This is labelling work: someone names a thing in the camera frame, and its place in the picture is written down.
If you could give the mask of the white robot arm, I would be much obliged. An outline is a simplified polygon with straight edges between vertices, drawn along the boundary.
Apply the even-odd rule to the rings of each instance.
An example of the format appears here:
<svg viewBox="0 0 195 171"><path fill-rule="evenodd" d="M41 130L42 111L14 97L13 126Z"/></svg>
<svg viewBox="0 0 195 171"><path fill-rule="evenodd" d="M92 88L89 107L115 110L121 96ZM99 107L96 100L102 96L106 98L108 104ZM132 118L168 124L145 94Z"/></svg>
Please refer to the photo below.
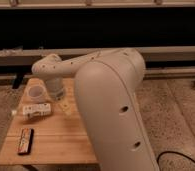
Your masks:
<svg viewBox="0 0 195 171"><path fill-rule="evenodd" d="M77 108L101 171L160 171L135 98L145 70L134 48L99 50L70 60L49 54L32 66L57 101L64 96L62 79L74 79Z"/></svg>

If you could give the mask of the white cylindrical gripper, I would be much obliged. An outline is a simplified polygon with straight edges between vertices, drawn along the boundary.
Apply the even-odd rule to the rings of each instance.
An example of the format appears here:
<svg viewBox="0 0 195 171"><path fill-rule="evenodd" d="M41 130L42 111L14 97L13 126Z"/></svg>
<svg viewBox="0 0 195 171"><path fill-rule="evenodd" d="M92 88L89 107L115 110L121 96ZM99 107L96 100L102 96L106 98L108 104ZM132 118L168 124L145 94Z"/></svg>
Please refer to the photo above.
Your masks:
<svg viewBox="0 0 195 171"><path fill-rule="evenodd" d="M61 78L53 78L46 80L45 86L49 96L53 100L60 100L65 94L65 89Z"/></svg>

